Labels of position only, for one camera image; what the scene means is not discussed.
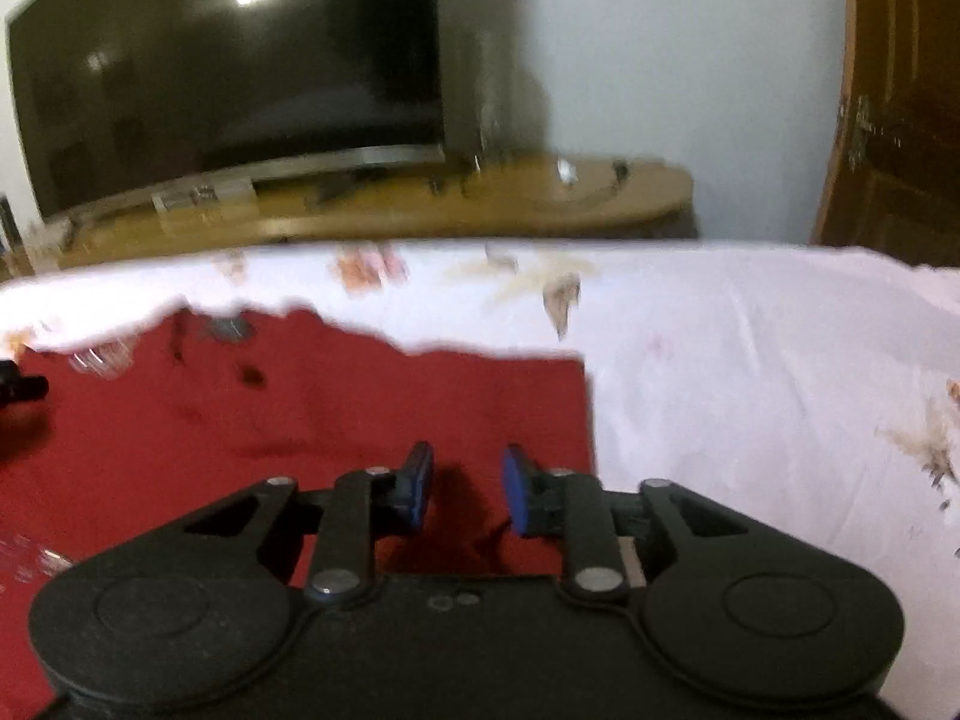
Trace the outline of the red small garment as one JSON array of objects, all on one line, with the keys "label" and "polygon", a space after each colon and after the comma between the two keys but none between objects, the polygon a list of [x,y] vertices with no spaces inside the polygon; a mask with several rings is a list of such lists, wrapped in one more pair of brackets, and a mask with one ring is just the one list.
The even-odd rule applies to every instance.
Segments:
[{"label": "red small garment", "polygon": [[249,316],[223,341],[178,310],[132,346],[117,376],[29,351],[47,397],[2,413],[2,712],[49,700],[28,642],[28,608],[52,551],[80,561],[239,489],[286,475],[308,489],[434,450],[423,532],[377,548],[391,574],[551,574],[553,544],[508,528],[501,463],[510,445],[556,468],[592,465],[584,366],[574,356],[405,353],[313,312]]}]

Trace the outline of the white floral bed sheet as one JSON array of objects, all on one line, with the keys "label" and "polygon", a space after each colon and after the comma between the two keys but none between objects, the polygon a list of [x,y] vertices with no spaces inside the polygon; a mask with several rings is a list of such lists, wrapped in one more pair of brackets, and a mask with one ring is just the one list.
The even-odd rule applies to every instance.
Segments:
[{"label": "white floral bed sheet", "polygon": [[846,557],[907,617],[884,694],[958,712],[958,277],[864,250],[293,245],[2,289],[2,353],[114,377],[178,310],[218,340],[308,310],[405,353],[574,356],[610,489],[672,479]]}]

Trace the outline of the set-top box under television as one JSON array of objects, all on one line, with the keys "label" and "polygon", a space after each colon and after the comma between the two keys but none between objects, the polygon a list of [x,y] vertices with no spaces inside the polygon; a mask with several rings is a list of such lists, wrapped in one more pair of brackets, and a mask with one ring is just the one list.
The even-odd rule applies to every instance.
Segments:
[{"label": "set-top box under television", "polygon": [[151,193],[151,201],[161,216],[198,211],[204,218],[233,221],[257,211],[256,188],[247,179],[178,185]]}]

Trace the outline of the black flat screen television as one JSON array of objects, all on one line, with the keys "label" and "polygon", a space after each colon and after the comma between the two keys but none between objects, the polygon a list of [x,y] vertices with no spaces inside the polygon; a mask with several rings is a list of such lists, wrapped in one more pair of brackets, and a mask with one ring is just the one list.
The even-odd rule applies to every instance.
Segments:
[{"label": "black flat screen television", "polygon": [[48,220],[194,177],[443,154],[436,0],[31,0],[8,52]]}]

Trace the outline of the brown wooden door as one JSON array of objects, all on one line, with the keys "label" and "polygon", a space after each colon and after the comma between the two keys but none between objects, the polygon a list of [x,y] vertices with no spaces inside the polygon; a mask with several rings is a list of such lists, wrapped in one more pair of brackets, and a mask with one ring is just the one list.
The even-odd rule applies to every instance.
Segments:
[{"label": "brown wooden door", "polygon": [[838,124],[814,241],[958,263],[958,0],[844,0]]}]

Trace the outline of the wooden tv stand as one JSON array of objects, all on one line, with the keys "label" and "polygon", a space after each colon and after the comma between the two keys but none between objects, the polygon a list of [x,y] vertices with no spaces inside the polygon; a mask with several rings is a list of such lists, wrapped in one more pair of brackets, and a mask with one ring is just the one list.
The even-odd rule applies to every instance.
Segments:
[{"label": "wooden tv stand", "polygon": [[308,241],[695,239],[690,172],[661,160],[514,156],[325,174],[256,188],[237,220],[98,203],[3,244],[3,280],[124,260]]}]

